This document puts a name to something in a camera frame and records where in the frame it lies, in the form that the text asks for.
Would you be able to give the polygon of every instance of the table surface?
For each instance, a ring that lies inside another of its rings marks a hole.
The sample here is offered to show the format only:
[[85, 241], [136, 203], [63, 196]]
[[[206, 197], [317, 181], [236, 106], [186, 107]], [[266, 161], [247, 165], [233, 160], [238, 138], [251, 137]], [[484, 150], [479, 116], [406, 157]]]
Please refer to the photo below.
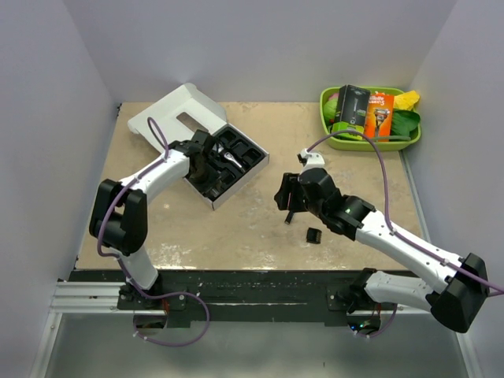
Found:
[[[150, 105], [124, 103], [120, 108], [102, 178], [119, 180], [153, 161], [158, 152], [127, 122]], [[384, 254], [331, 233], [316, 217], [295, 214], [284, 223], [273, 201], [284, 172], [299, 172], [297, 153], [323, 135], [317, 103], [223, 102], [228, 121], [270, 153], [269, 165], [245, 187], [212, 211], [180, 180], [149, 207], [148, 254], [159, 269], [402, 269]], [[317, 148], [326, 169], [344, 194], [384, 209], [383, 178], [373, 153]], [[420, 234], [410, 186], [398, 152], [384, 154], [391, 191], [392, 220]], [[306, 243], [308, 227], [322, 230], [322, 243]], [[96, 239], [87, 233], [76, 267], [118, 269], [100, 258]]]

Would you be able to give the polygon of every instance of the open box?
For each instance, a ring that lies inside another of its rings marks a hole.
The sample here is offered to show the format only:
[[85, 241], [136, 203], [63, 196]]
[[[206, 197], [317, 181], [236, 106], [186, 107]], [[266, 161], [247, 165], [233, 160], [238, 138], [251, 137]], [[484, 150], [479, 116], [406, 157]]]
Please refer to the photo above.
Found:
[[[388, 87], [362, 87], [364, 89], [368, 89], [371, 93], [375, 91], [383, 92], [388, 95], [400, 95], [404, 93], [400, 89], [396, 88], [388, 88]], [[322, 108], [324, 104], [328, 101], [329, 97], [331, 97], [334, 93], [339, 92], [339, 87], [331, 87], [327, 88], [321, 93], [321, 100], [319, 103], [320, 111], [321, 111], [321, 120], [322, 127], [324, 128], [325, 135], [329, 135], [330, 131], [328, 130], [328, 126], [324, 121], [324, 113]], [[389, 141], [389, 142], [375, 142], [375, 144], [380, 148], [381, 151], [399, 151], [403, 148], [408, 147], [411, 144], [418, 142], [421, 137], [421, 125], [418, 124], [418, 128], [416, 128], [411, 135], [411, 140], [399, 140], [399, 141]], [[346, 139], [338, 139], [335, 137], [331, 137], [328, 139], [328, 144], [332, 148], [336, 150], [346, 150], [346, 151], [373, 151], [372, 146], [366, 141], [360, 140], [346, 140]]]
[[132, 132], [141, 134], [161, 153], [163, 147], [150, 131], [146, 122], [148, 117], [156, 120], [169, 144], [190, 140], [196, 130], [203, 130], [216, 138], [207, 167], [211, 182], [218, 182], [218, 186], [209, 185], [209, 181], [197, 183], [185, 179], [214, 210], [269, 163], [268, 152], [229, 124], [224, 108], [194, 84], [181, 85], [128, 121]]

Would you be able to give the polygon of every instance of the green tray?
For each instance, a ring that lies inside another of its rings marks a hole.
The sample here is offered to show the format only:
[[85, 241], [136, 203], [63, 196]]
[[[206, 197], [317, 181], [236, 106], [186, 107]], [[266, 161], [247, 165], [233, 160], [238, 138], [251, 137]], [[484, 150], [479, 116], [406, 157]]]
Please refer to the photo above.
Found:
[[[371, 93], [375, 91], [383, 92], [388, 95], [400, 95], [404, 93], [400, 89], [395, 88], [386, 88], [386, 87], [362, 87], [365, 89], [369, 89]], [[322, 127], [324, 128], [325, 135], [329, 135], [328, 127], [324, 121], [324, 114], [322, 113], [322, 107], [327, 102], [329, 97], [331, 97], [334, 93], [339, 91], [339, 87], [331, 87], [326, 89], [321, 94], [320, 108], [321, 108], [321, 120]], [[403, 148], [408, 147], [410, 144], [418, 142], [421, 136], [421, 126], [418, 125], [418, 128], [414, 130], [411, 134], [411, 140], [400, 140], [395, 142], [376, 142], [376, 145], [380, 148], [381, 151], [399, 151]], [[360, 140], [345, 140], [345, 139], [337, 139], [337, 138], [329, 138], [327, 140], [329, 146], [336, 150], [345, 150], [345, 151], [374, 151], [369, 143], [366, 141]]]

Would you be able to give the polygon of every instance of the white box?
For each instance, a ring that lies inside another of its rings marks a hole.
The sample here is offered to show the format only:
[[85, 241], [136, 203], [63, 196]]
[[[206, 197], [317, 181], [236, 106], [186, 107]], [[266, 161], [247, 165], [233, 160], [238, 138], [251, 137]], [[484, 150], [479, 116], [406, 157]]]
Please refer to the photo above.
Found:
[[[195, 193], [198, 193], [198, 195], [203, 198], [203, 200], [207, 202], [212, 209], [217, 209], [222, 203], [224, 203], [224, 201], [248, 183], [252, 177], [257, 175], [259, 171], [261, 171], [269, 163], [268, 152], [241, 132], [236, 126], [229, 124], [224, 108], [200, 92], [194, 84], [186, 83], [181, 85], [173, 92], [168, 93], [161, 100], [155, 102], [153, 105], [149, 106], [147, 109], [143, 110], [141, 113], [137, 114], [128, 121], [128, 127], [133, 133], [141, 134], [151, 146], [161, 153], [163, 151], [162, 146], [158, 143], [147, 126], [146, 119], [148, 117], [152, 117], [156, 120], [169, 144], [176, 140], [184, 141], [191, 139], [196, 128], [203, 129], [211, 135], [216, 135], [220, 130], [229, 126], [235, 129], [238, 133], [244, 135], [247, 142], [265, 155], [262, 160], [260, 160], [254, 167], [252, 167], [252, 169], [247, 171], [238, 181], [236, 181], [236, 183], [216, 198], [215, 201], [203, 196], [186, 180], [187, 183], [189, 183], [189, 185], [195, 190]], [[180, 120], [181, 117], [188, 120], [188, 122], [184, 124]]]

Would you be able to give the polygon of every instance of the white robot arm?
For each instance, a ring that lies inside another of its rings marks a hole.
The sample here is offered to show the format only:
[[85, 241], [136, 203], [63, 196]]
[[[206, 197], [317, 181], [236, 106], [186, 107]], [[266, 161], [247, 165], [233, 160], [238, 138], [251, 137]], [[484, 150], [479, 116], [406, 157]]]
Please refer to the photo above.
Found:
[[120, 259], [131, 278], [143, 289], [150, 290], [158, 279], [158, 271], [152, 265], [144, 245], [147, 236], [147, 207], [166, 187], [189, 176], [193, 182], [204, 182], [214, 188], [213, 169], [207, 164], [214, 138], [197, 131], [191, 141], [174, 142], [166, 156], [160, 157], [134, 175], [119, 181], [104, 180], [98, 187], [89, 231], [98, 238], [107, 209], [118, 193], [125, 189], [118, 207], [123, 213], [112, 212], [105, 228], [102, 243]]
[[[390, 229], [385, 216], [373, 205], [356, 196], [341, 195], [324, 170], [324, 159], [319, 153], [303, 150], [298, 158], [303, 164], [301, 173], [284, 173], [280, 190], [275, 195], [279, 209], [293, 213], [309, 211], [332, 232], [383, 252], [418, 277], [364, 269], [348, 291], [339, 293], [339, 300], [348, 302], [350, 312], [366, 303], [398, 303], [430, 311], [448, 328], [467, 332], [489, 290], [456, 268], [485, 280], [487, 272], [483, 260], [475, 254], [462, 258], [442, 250], [396, 224], [392, 223]], [[396, 234], [437, 258], [406, 243]]]

